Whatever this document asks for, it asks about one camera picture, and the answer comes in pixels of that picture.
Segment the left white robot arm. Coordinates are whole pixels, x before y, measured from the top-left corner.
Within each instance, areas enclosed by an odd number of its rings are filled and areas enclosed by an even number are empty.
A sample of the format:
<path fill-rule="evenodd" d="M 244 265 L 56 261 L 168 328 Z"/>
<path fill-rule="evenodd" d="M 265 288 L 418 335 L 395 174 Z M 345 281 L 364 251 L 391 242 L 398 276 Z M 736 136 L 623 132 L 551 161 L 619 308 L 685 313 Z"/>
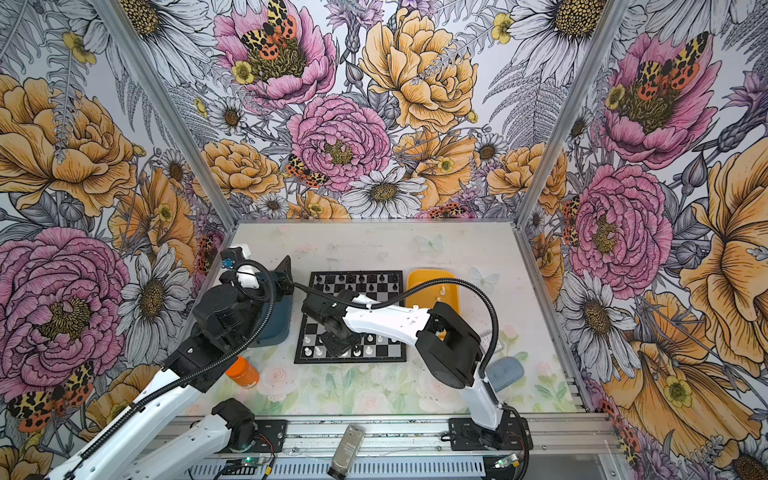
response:
<path fill-rule="evenodd" d="M 290 257 L 269 270 L 247 254 L 244 247 L 221 253 L 219 282 L 194 305 L 189 337 L 137 398 L 48 478 L 171 479 L 208 455 L 251 446 L 256 438 L 253 414 L 229 399 L 188 433 L 150 454 L 143 452 L 257 343 L 265 329 L 289 322 L 294 292 Z"/>

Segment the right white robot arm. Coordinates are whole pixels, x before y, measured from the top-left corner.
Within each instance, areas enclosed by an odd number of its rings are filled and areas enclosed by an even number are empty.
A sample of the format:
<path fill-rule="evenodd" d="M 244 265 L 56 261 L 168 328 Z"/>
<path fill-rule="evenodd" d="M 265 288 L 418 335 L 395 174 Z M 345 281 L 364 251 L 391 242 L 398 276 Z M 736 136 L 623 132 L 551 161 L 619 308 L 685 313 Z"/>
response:
<path fill-rule="evenodd" d="M 402 300 L 438 285 L 465 288 L 483 302 L 492 327 L 486 351 L 481 350 L 479 334 L 449 304 L 438 301 L 431 308 L 400 305 Z M 302 313 L 324 327 L 323 344 L 328 353 L 339 356 L 364 335 L 412 346 L 435 379 L 460 392 L 475 425 L 489 431 L 500 427 L 504 408 L 487 375 L 500 334 L 499 320 L 482 289 L 465 280 L 438 278 L 377 302 L 349 290 L 331 295 L 301 284 L 295 287 L 306 294 Z"/>

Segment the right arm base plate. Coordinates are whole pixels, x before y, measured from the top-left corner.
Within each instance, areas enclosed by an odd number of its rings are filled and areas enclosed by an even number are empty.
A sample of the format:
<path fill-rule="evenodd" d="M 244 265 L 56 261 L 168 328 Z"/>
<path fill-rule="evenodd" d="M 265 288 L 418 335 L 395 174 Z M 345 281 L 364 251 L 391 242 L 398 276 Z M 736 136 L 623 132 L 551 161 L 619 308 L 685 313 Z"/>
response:
<path fill-rule="evenodd" d="M 470 418 L 448 420 L 446 436 L 452 451 L 519 451 L 534 448 L 528 421 L 505 416 L 496 429 L 478 426 Z"/>

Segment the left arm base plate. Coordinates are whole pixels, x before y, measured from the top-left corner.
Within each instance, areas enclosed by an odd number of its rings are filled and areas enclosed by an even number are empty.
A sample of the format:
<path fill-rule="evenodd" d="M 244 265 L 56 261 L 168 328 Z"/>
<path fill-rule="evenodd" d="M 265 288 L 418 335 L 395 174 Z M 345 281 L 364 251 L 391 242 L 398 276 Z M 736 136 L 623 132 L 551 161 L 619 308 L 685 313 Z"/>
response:
<path fill-rule="evenodd" d="M 202 438 L 215 454 L 277 454 L 283 452 L 287 427 L 287 420 L 224 422 L 221 427 L 205 428 Z"/>

